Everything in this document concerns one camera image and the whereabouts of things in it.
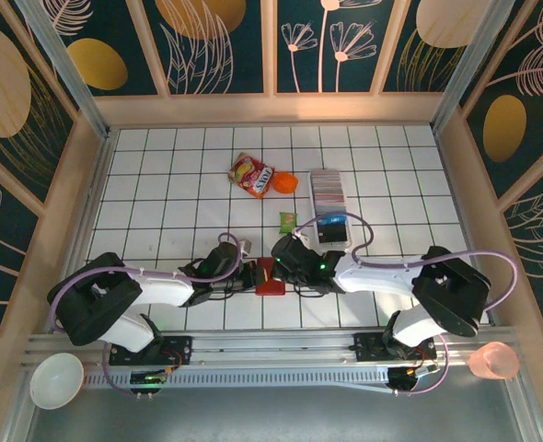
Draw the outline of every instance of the white tiled floor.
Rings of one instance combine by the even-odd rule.
[[[295,171],[294,195],[263,200],[231,186],[226,172],[242,152]],[[348,208],[375,227],[371,256],[422,254],[436,243],[466,244],[431,129],[427,126],[295,126],[121,131],[89,248],[89,259],[114,251],[132,265],[175,270],[204,257],[230,229],[270,256],[280,212],[312,216],[306,172],[341,170]],[[352,222],[356,243],[367,238]],[[409,298],[361,292],[301,298],[236,294],[185,309],[154,305],[163,330],[241,330],[384,326]]]

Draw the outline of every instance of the white bowl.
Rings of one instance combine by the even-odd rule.
[[[84,381],[84,366],[68,353],[53,355],[40,364],[30,380],[30,398],[44,410],[71,401]]]

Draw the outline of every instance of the snack bag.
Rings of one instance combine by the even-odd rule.
[[[273,168],[245,152],[239,154],[233,168],[228,171],[228,178],[232,182],[256,198],[263,198],[270,189],[272,176]]]

